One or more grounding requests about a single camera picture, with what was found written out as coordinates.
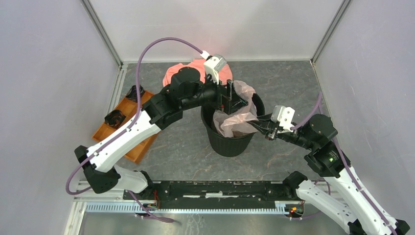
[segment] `trash can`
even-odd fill
[[[256,93],[252,96],[252,102],[256,106],[256,115],[265,115],[264,103]],[[216,131],[212,121],[214,113],[215,109],[209,105],[202,106],[200,111],[203,125],[206,127],[210,146],[212,146],[215,152],[224,157],[235,157],[243,153],[255,133],[250,133],[242,137],[226,138]]]

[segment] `wooden tray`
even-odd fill
[[[145,91],[144,95],[141,98],[141,105],[147,102],[154,94],[148,91]],[[125,116],[125,120],[120,125],[123,126],[126,122],[128,122],[137,112],[137,103],[131,101],[124,97],[121,102],[116,106],[115,109],[120,110]],[[105,123],[102,123],[99,129],[95,132],[92,136],[92,139],[100,142],[103,141],[105,138],[110,136],[116,129],[113,127],[108,126]],[[125,157],[136,164],[141,162],[141,159],[144,157],[145,153],[147,152],[148,148],[151,146],[153,141],[156,139],[157,135],[153,135],[145,139],[143,142],[139,143],[136,147],[130,150]]]

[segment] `white plastic bag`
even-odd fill
[[[215,111],[213,114],[213,123],[216,131],[224,137],[240,137],[249,133],[257,132],[247,121],[258,120],[256,118],[256,107],[252,102],[252,96],[255,90],[245,82],[234,81],[233,86],[236,93],[248,101],[248,105],[241,108],[231,115],[222,111]]]

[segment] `gray marble surface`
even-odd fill
[[[142,64],[141,85],[158,93],[166,70],[174,64]],[[310,112],[320,91],[308,61],[229,62],[229,66],[234,80],[255,89],[266,113],[277,104],[290,106],[296,110],[295,122]],[[129,64],[122,96],[135,84],[135,68]],[[123,158],[118,165],[145,170],[153,180],[283,180],[295,170],[315,180],[318,175],[303,159],[307,153],[284,141],[267,141],[257,133],[241,155],[222,157],[210,147],[200,108],[195,108],[159,133],[140,164]]]

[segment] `pink cloth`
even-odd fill
[[[179,71],[179,69],[183,68],[183,67],[192,67],[197,69],[197,71],[199,71],[200,73],[200,81],[205,83],[205,67],[203,66],[203,63],[205,62],[205,59],[194,59],[192,62],[190,62],[188,65],[184,65],[182,63],[171,66],[167,72],[166,75],[164,76],[163,79],[163,86],[167,86],[167,84],[170,84],[171,82],[171,77],[177,73]],[[228,79],[232,80],[233,76],[232,76],[232,72],[231,69],[229,68],[229,65],[225,65],[222,70],[220,70],[219,72],[219,79],[222,81],[222,84],[226,84],[226,81]]]

